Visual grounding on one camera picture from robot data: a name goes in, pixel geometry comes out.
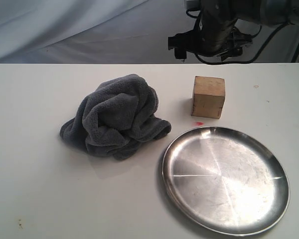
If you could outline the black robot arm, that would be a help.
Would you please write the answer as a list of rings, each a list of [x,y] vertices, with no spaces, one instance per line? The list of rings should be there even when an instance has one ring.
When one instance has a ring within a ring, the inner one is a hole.
[[[186,14],[194,17],[192,30],[168,38],[168,49],[176,59],[185,60],[192,53],[202,63],[204,57],[219,57],[220,65],[228,64],[227,58],[239,57],[243,47],[251,45],[256,35],[242,33],[237,20],[260,26],[276,26],[255,56],[261,55],[272,38],[288,25],[299,25],[299,0],[194,0],[186,5]]]

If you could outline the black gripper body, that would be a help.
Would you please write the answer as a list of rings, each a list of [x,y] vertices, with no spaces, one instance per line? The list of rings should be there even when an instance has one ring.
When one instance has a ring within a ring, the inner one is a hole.
[[[237,56],[232,30],[238,19],[238,0],[200,0],[194,54]]]

